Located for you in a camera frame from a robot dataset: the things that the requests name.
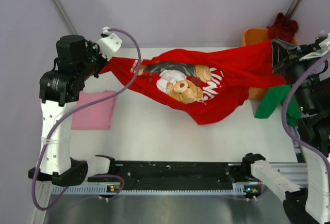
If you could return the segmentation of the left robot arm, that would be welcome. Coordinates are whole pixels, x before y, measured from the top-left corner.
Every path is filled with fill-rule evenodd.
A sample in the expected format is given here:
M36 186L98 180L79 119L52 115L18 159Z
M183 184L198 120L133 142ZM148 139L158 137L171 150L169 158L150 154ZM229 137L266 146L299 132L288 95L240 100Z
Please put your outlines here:
M85 81L98 77L121 47L115 33L103 35L97 42L80 35L67 35L56 42L53 68L40 79L39 98L43 116L41 152L37 165L28 172L35 181L50 181L68 187L81 184L99 174L111 181L117 169L111 158L96 155L91 159L70 157L72 111L76 108Z

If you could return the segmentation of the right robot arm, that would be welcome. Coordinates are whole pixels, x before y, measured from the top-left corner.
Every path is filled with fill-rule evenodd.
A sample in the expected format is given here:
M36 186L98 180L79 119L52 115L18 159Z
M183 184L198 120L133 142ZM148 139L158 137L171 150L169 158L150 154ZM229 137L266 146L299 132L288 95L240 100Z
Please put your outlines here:
M258 179L274 193L292 223L329 223L329 79L320 79L319 66L329 68L329 35L314 43L293 45L274 39L273 68L291 90L282 107L282 124L296 141L307 165L307 186L278 172L260 154L247 154L240 166L244 179Z

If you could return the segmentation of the red teddy bear t-shirt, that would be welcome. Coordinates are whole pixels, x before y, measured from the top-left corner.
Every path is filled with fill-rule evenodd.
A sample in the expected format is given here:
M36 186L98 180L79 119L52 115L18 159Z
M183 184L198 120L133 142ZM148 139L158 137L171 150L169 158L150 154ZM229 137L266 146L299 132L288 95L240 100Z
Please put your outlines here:
M186 112L199 125L229 116L249 98L246 46L216 52L174 49L152 59L113 57L103 69L130 90Z

